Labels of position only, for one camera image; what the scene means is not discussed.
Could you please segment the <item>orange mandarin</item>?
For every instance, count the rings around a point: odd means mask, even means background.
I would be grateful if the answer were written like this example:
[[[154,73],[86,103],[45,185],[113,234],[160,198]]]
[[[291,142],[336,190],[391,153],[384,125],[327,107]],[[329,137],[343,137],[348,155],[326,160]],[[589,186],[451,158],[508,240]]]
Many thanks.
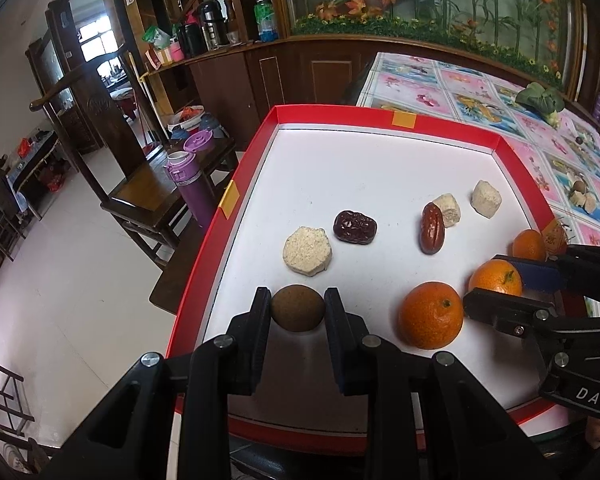
[[[521,296],[524,285],[519,272],[511,263],[502,259],[492,259],[479,266],[471,275],[468,290],[475,288]]]
[[[510,253],[518,259],[545,261],[546,248],[542,234],[532,229],[521,231],[512,241]]]
[[[436,350],[450,344],[464,321],[462,300],[453,287],[425,282],[414,287],[398,310],[398,331],[413,347]]]

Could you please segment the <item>dark red jujube date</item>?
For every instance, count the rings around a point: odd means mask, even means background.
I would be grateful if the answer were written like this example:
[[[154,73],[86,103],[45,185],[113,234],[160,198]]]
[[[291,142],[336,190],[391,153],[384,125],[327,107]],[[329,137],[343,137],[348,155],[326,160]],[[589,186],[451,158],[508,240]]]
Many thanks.
[[[436,254],[444,243],[445,226],[442,211],[434,203],[428,203],[420,219],[419,245],[424,254]]]
[[[343,210],[336,215],[332,230],[337,240],[355,245],[368,245],[376,236],[377,222],[362,212]]]

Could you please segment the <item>beige round cake piece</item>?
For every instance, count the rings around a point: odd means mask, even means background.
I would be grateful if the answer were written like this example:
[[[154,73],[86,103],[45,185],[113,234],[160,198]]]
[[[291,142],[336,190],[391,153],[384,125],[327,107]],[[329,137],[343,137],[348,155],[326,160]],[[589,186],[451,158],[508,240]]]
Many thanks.
[[[322,228],[300,226],[283,247],[283,262],[291,271],[314,276],[325,271],[332,260],[332,246]]]

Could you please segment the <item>colourful fruit print tablecloth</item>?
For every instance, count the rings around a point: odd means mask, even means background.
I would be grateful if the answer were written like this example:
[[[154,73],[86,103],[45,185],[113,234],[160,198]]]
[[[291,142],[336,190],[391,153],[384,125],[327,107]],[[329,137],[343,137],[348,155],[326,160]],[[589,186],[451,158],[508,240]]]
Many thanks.
[[[447,62],[379,53],[355,104],[403,110],[485,128],[504,136],[571,243],[600,246],[600,135],[571,110],[557,129],[515,102],[518,84]],[[578,145],[576,136],[584,143]],[[594,214],[570,204],[575,180],[597,198]]]

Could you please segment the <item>red tray with white base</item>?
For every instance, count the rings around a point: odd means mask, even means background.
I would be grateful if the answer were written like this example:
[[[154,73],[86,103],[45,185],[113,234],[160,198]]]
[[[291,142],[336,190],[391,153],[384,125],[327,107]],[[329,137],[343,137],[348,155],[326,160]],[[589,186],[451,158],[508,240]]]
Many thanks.
[[[500,192],[491,219],[469,196],[478,181]],[[460,223],[437,254],[419,249],[422,208],[442,193],[460,203]],[[416,285],[436,281],[464,295],[486,260],[506,255],[524,229],[559,226],[528,170],[498,133],[448,120],[379,108],[281,105],[270,110],[242,156],[201,246],[176,317],[168,356],[192,352],[226,333],[249,310],[259,286],[275,294],[305,284],[337,287],[348,312],[401,350],[396,312]],[[368,245],[336,240],[332,224],[350,209],[376,220]],[[286,239],[300,226],[328,236],[332,260],[313,278],[283,262]],[[465,321],[445,350],[535,437],[569,424],[565,408],[538,397],[539,369],[520,339]],[[233,436],[278,448],[360,452],[366,397],[339,393],[324,323],[292,334],[272,323],[262,379],[253,396],[230,396]]]

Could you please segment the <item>green leafy vegetable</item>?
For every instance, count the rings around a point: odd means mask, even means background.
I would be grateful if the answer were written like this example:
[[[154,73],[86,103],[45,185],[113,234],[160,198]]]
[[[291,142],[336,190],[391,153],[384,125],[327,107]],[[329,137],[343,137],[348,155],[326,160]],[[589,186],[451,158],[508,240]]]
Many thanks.
[[[545,88],[538,82],[530,82],[517,93],[515,102],[527,110],[532,110],[552,128],[559,127],[559,114],[565,108],[565,102],[556,89]]]

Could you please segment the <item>purple thermos bottle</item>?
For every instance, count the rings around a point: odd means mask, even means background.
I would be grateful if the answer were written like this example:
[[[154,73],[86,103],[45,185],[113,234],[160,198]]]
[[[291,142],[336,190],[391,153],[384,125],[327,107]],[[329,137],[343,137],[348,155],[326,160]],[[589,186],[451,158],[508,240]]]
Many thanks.
[[[211,185],[202,169],[202,155],[212,148],[213,136],[202,129],[189,136],[179,150],[166,155],[166,174],[176,185],[185,203],[198,223],[207,231],[215,214],[215,198]]]

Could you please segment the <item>glass flower display cabinet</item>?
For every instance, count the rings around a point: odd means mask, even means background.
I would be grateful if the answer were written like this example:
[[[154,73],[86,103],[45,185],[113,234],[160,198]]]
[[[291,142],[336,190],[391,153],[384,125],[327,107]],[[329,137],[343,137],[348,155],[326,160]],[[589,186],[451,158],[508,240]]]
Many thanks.
[[[299,35],[346,34],[441,44],[564,88],[572,0],[288,0]]]

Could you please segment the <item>dark wooden chair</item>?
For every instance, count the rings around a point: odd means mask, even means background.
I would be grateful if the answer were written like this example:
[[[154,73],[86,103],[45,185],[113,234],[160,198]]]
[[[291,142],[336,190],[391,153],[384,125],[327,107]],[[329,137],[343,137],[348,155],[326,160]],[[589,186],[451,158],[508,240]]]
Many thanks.
[[[132,89],[140,98],[140,104],[147,104],[146,96],[124,58],[125,51],[126,47],[122,46],[117,51],[96,56],[69,70],[42,98],[30,103],[30,110],[44,110],[71,163],[99,199],[100,208],[111,214],[129,238],[158,266],[161,275],[149,301],[175,314],[200,251],[204,229],[192,219],[180,234],[174,231],[185,216],[186,203],[176,184],[166,175],[164,166],[168,156],[179,145],[171,144],[160,133],[159,145],[148,153],[144,152],[99,78],[99,66],[113,58],[120,58]],[[123,172],[123,179],[109,192],[104,190],[83,156],[73,147],[66,128],[53,110],[54,97],[64,90],[72,93],[79,111],[109,148]]]

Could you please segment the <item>green label plastic bottle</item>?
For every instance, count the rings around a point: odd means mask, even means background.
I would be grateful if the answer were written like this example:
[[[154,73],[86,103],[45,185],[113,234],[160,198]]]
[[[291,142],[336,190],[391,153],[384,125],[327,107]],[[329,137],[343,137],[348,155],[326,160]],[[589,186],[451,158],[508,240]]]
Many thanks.
[[[259,38],[262,42],[278,39],[278,31],[272,0],[256,0],[254,5]]]

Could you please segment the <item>black thermos flask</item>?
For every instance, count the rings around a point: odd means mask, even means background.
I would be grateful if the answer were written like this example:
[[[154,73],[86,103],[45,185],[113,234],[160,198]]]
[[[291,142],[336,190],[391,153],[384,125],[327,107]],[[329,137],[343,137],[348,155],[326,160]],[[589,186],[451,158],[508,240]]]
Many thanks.
[[[225,47],[228,40],[220,4],[216,0],[204,1],[199,7],[198,14],[208,49],[215,50]]]

